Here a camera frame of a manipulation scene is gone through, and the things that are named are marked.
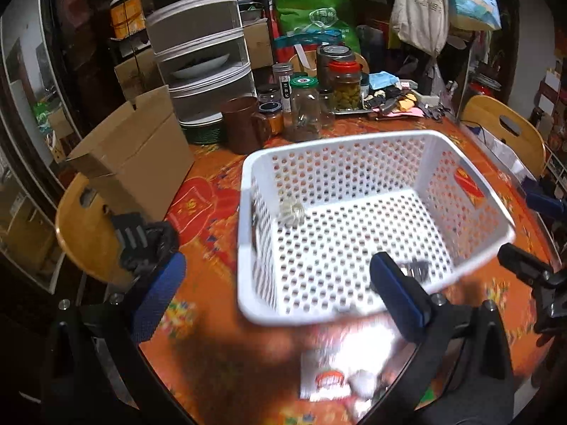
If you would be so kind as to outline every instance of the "brown mug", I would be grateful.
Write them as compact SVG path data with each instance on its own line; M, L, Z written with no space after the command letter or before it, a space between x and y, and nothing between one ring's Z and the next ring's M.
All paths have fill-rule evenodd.
M270 121L258 112L260 103L253 96L232 99L220 106L228 147L248 155L260 150L271 137Z

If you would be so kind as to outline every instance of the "bottle label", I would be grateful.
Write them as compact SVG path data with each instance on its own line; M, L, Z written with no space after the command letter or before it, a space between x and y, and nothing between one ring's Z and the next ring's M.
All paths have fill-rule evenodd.
M282 108L284 112L291 112L291 86L289 85L290 77L281 76L280 77L280 92L282 94Z

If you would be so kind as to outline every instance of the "metal bolt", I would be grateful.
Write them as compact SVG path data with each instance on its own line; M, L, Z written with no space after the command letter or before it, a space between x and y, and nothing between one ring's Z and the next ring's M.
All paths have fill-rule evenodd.
M109 298L109 302L111 305L118 305L124 300L124 295L122 294L112 294Z
M443 294L433 294L431 302L433 302L433 305L443 306L447 303L447 298Z
M71 301L69 299L63 299L59 302L59 310L66 310L71 306Z
M491 312L495 312L498 310L498 306L494 302L494 300L487 300L484 302L484 306L488 308Z

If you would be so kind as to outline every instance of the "white plastic basket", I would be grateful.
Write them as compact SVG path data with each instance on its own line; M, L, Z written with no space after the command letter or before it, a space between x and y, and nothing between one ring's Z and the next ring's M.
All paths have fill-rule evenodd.
M482 196L455 179L462 168ZM246 158L238 226L238 303L263 325L384 309L369 262L429 263L429 294L494 258L514 222L466 156L436 131L381 132L266 149ZM300 202L297 228L281 206Z

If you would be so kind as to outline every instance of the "orange tablecloth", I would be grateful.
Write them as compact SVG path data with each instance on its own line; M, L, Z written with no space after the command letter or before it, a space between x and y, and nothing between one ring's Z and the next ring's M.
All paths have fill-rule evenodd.
M404 129L447 135L484 174L517 227L515 244L546 262L544 233L508 177L449 120L339 120L328 137ZM275 138L268 146L287 142ZM248 322L236 302L236 232L244 157L219 146L192 147L195 165L169 210L180 232L187 273L153 338L141 348L172 394L200 425L350 424L341 402L298 399L301 352L350 330L355 322L263 328ZM503 315L515 376L531 375L537 348L530 289L496 260L445 289L452 303L493 299Z

